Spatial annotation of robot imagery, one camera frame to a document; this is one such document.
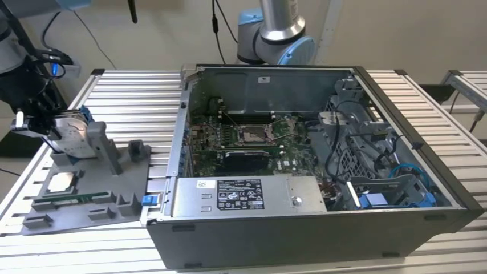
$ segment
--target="motherboard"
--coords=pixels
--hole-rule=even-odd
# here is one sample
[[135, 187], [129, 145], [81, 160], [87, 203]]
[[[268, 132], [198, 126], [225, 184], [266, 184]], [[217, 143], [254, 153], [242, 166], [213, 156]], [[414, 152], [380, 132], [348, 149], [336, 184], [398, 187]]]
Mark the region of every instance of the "motherboard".
[[322, 178], [305, 123], [290, 114], [193, 117], [193, 176], [292, 174]]

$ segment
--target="blue latch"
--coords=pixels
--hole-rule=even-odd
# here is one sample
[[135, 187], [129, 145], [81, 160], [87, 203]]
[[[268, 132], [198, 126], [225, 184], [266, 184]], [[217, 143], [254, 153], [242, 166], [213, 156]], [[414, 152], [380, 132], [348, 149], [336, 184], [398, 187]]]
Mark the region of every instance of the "blue latch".
[[157, 196], [145, 195], [142, 198], [142, 206], [152, 207], [157, 205]]

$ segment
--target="sticker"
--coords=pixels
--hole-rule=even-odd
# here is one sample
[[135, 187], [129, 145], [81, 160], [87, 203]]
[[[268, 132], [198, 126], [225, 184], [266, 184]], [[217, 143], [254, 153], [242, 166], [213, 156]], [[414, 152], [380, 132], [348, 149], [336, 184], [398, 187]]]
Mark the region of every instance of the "sticker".
[[197, 180], [196, 188], [214, 188], [214, 180]]
[[217, 180], [217, 197], [218, 210], [264, 209], [260, 180]]
[[77, 199], [70, 199], [70, 200], [59, 200], [59, 201], [54, 201], [51, 202], [51, 204], [54, 206], [65, 206], [66, 204], [77, 204], [78, 200]]
[[269, 83], [269, 82], [270, 82], [270, 77], [268, 77], [268, 76], [257, 78], [257, 83], [260, 83], [260, 84]]

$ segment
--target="green circuit board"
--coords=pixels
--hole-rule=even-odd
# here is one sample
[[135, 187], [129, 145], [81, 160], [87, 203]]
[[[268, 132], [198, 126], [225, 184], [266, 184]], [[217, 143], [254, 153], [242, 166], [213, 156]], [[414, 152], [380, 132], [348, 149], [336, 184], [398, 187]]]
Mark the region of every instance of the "green circuit board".
[[[221, 124], [216, 117], [198, 116], [190, 126], [194, 177], [293, 174], [322, 177], [306, 139], [304, 122], [277, 116], [268, 124]], [[257, 171], [221, 171], [226, 152], [268, 153], [268, 164]]]

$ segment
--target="power supply label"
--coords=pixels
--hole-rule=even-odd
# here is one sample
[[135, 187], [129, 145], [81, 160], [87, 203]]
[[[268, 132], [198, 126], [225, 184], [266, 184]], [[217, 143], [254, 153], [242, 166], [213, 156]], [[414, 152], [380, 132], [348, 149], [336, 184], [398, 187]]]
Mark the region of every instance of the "power supply label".
[[260, 180], [218, 180], [218, 210], [264, 209]]

